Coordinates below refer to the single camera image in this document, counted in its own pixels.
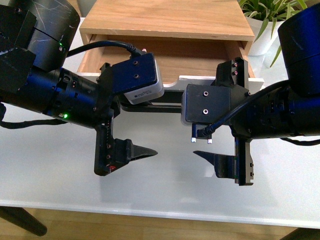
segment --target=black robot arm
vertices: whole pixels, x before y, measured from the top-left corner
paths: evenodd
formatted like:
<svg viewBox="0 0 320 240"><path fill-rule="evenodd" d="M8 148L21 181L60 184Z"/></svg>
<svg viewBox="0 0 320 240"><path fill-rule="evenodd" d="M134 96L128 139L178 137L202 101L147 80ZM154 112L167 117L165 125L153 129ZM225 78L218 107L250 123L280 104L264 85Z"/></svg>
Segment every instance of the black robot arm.
<svg viewBox="0 0 320 240"><path fill-rule="evenodd" d="M206 139L210 143L218 127L230 126L235 156L195 153L214 165L217 177L235 179L240 186L253 184L252 140L293 142L288 137L320 135L320 4L293 16L279 29L289 80L252 95L248 63L241 58L221 63L216 80L209 85L165 91L153 54L130 44L99 42L69 52L78 25L79 16L66 0L11 0L9 6L0 5L0 102L55 118L49 124L68 122L95 129L94 171L98 175L157 154L129 139L113 138L113 120L121 108L179 113L182 122L191 125L192 142ZM115 45L128 50L131 58L112 66L104 64L96 82L61 67L67 56ZM0 105L2 127L48 124L4 123L4 113Z"/></svg>

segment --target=wooden drawer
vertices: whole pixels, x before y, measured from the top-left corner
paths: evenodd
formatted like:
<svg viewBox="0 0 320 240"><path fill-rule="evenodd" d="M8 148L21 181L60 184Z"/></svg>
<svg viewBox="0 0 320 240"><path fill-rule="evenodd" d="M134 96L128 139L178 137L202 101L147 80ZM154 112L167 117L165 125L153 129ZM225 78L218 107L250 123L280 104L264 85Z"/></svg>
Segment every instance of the wooden drawer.
<svg viewBox="0 0 320 240"><path fill-rule="evenodd" d="M154 53L165 83L180 75L215 76L219 63L246 59L254 39L237 0L98 0L80 33L84 44L118 40ZM105 62L129 55L117 47L87 51L79 72L99 73Z"/></svg>

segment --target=black cable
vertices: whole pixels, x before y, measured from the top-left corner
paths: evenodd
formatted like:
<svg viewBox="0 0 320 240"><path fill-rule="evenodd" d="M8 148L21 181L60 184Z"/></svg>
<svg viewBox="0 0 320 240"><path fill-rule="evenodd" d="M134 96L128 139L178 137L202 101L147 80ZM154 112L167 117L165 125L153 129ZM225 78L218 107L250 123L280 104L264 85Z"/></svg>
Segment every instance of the black cable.
<svg viewBox="0 0 320 240"><path fill-rule="evenodd" d="M124 48L128 52L131 53L132 57L138 57L138 56L141 56L141 55L144 54L143 51L141 51L140 49L136 48L131 43L126 43L126 42L123 42L123 41L104 40L104 41L92 42L92 43L89 43L87 45L80 46L80 47L78 47L76 49L73 49L73 50L68 52L66 57L68 58L68 57L71 57L73 55L85 52L87 50L95 49L95 48L101 48L101 47L119 47L119 48Z"/></svg>
<svg viewBox="0 0 320 240"><path fill-rule="evenodd" d="M285 81L279 81L276 82L270 86L267 86L265 89L262 89L258 91L257 93L247 96L238 106L236 106L234 109L229 111L227 114L222 116L217 122L205 127L204 129L197 131L197 137L205 137L210 134L213 134L217 128L221 127L225 122L233 118L235 115L237 115L239 112L241 112L243 109L248 107L250 104L252 104L257 99L261 98L262 96L272 92L273 90L276 90L278 88L284 87L288 85L289 80Z"/></svg>
<svg viewBox="0 0 320 240"><path fill-rule="evenodd" d="M312 141L299 141L299 140L293 140L287 137L282 137L280 139L298 146L315 146L320 144L320 139L312 140Z"/></svg>
<svg viewBox="0 0 320 240"><path fill-rule="evenodd" d="M6 114L6 106L0 103L0 127L6 129L23 129L35 125L60 125L66 124L66 121L59 119L49 119L49 120L33 120L33 121L24 121L24 122L6 122L2 121Z"/></svg>

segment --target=green leaf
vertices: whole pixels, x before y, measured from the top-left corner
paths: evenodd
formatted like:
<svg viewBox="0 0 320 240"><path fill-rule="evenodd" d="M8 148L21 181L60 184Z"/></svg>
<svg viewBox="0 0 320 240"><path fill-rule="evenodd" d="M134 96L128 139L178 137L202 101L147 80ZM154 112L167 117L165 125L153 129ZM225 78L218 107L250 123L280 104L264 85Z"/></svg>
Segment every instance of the green leaf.
<svg viewBox="0 0 320 240"><path fill-rule="evenodd" d="M263 22L262 22L260 31L259 31L258 35L256 36L256 39L254 40L254 42L257 41L257 40L260 38L260 36L264 33L264 31L266 30L266 28L267 28L267 26L268 26L268 23L269 23L268 18L265 18L265 19L263 20Z"/></svg>
<svg viewBox="0 0 320 240"><path fill-rule="evenodd" d="M247 0L240 0L240 1L239 1L240 7L242 7L246 2L247 2Z"/></svg>
<svg viewBox="0 0 320 240"><path fill-rule="evenodd" d="M258 3L260 6L262 6L264 9L268 9L267 7L266 7L266 5L264 5L262 2L259 2Z"/></svg>
<svg viewBox="0 0 320 240"><path fill-rule="evenodd" d="M304 0L297 0L297 1L300 4L300 6L302 7L302 9L306 9L307 8L307 4L305 3Z"/></svg>
<svg viewBox="0 0 320 240"><path fill-rule="evenodd" d="M291 11L291 16L297 14L297 13L300 13L301 11L300 10L294 10L294 11Z"/></svg>
<svg viewBox="0 0 320 240"><path fill-rule="evenodd" d="M251 0L251 2L253 3L254 9L258 9L259 0Z"/></svg>
<svg viewBox="0 0 320 240"><path fill-rule="evenodd" d="M275 53L275 56L274 56L273 61L272 61L271 65L270 65L270 68L274 65L274 63L275 63L276 60L278 59L281 51L282 51L282 48L281 48L281 45L280 45L280 46L278 47L278 50L277 50L276 53Z"/></svg>
<svg viewBox="0 0 320 240"><path fill-rule="evenodd" d="M287 13L285 12L285 13L282 13L282 14L276 16L276 19L278 19L278 21L279 20L285 20L286 17L287 17Z"/></svg>
<svg viewBox="0 0 320 240"><path fill-rule="evenodd" d="M277 24L277 19L276 19L275 17L273 17L273 18L272 18L271 39L272 39L272 36L274 35L274 31L275 31L276 24Z"/></svg>
<svg viewBox="0 0 320 240"><path fill-rule="evenodd" d="M253 11L248 17L249 18L253 18L255 15L257 15L258 12L257 11Z"/></svg>
<svg viewBox="0 0 320 240"><path fill-rule="evenodd" d="M291 13L291 6L290 6L290 3L288 3L286 5L286 18L285 19L289 19L291 17L290 13Z"/></svg>
<svg viewBox="0 0 320 240"><path fill-rule="evenodd" d="M250 16L251 14L252 14L252 12L248 11L248 12L245 12L243 15L244 15L245 17L250 18L249 16Z"/></svg>
<svg viewBox="0 0 320 240"><path fill-rule="evenodd" d="M274 10L280 13L285 8L286 8L286 0L281 0L275 5Z"/></svg>

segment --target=white table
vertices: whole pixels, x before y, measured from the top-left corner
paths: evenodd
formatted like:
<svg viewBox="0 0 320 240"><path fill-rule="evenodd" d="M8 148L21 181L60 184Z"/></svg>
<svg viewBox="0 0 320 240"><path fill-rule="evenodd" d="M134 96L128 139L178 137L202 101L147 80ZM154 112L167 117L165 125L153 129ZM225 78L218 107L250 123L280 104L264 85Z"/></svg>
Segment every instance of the white table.
<svg viewBox="0 0 320 240"><path fill-rule="evenodd" d="M80 58L68 59L65 67L76 71ZM266 85L286 77L283 59L268 69L272 56L262 58L250 61ZM47 118L6 106L7 122ZM226 126L213 135L212 145L191 143L191 129L179 114L122 112L113 133L158 155L101 177L93 172L93 129L74 124L0 128L0 206L320 228L320 146L252 141L254 185L239 187L216 178L214 167L192 153L234 154Z"/></svg>

